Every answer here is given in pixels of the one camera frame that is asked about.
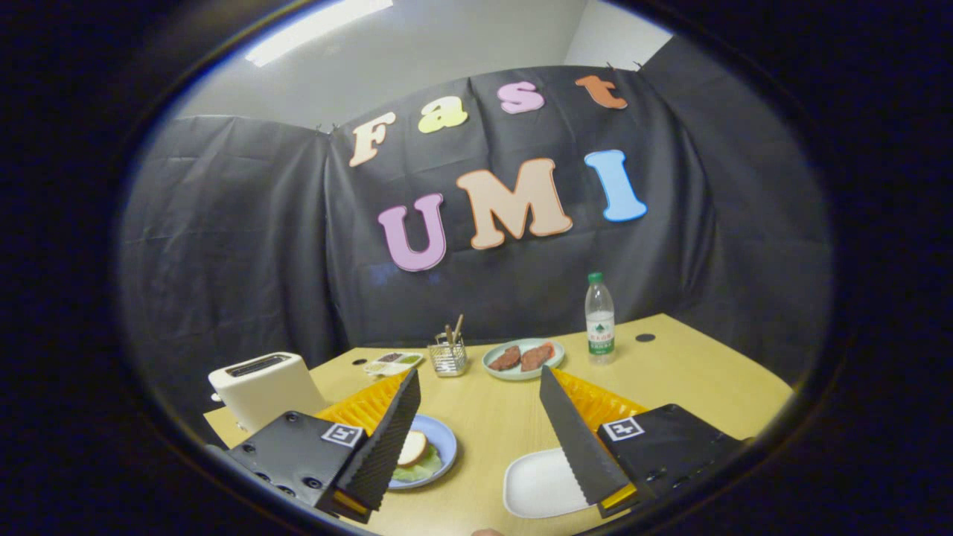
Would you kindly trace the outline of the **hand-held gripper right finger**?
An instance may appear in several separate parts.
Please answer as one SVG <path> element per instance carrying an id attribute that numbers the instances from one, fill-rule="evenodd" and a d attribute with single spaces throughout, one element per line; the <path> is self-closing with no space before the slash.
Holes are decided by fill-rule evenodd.
<path id="1" fill-rule="evenodd" d="M 646 409 L 550 366 L 541 367 L 539 399 L 572 475 L 603 518 L 681 494 L 745 448 L 681 405 Z"/>

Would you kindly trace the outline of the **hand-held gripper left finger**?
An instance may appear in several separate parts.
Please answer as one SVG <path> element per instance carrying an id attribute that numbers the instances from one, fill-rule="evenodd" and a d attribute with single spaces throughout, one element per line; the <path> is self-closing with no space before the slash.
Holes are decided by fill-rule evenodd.
<path id="1" fill-rule="evenodd" d="M 316 416 L 286 411 L 224 451 L 223 461 L 297 508 L 367 523 L 388 491 L 419 404 L 412 368 Z"/>

